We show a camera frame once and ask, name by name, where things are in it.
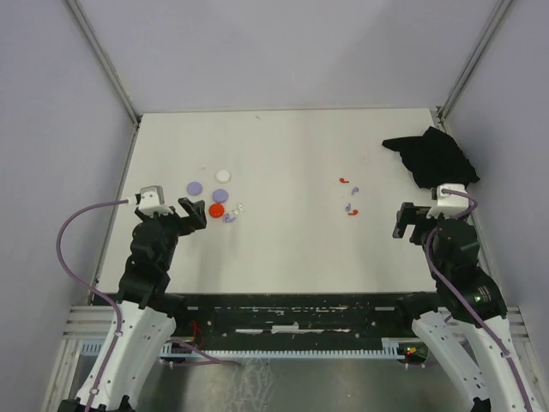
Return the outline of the red earbud charging case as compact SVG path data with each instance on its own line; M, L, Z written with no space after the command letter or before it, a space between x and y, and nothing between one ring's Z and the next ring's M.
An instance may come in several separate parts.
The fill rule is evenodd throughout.
M212 203L208 208L208 213L214 219L221 218L225 214L225 207L222 203Z

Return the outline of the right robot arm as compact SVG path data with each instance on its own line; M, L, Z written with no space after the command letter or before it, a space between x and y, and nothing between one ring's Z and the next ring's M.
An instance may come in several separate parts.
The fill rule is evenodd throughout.
M508 309L497 283L481 268L480 243L467 213L433 216L404 203L393 236L413 227L437 296L466 338L465 349L425 293L399 300L393 316L402 335L416 335L436 357L470 411L540 411L513 343Z

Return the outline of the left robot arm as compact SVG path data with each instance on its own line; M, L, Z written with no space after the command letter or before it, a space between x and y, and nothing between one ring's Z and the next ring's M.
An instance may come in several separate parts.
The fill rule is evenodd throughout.
M166 291L168 270L179 238L207 226L205 203L180 198L186 213L180 216L153 192L135 200L140 223L132 231L118 292L115 298L101 296L114 318L91 373L75 398L60 403L61 411L135 410L166 341L189 327L184 299Z

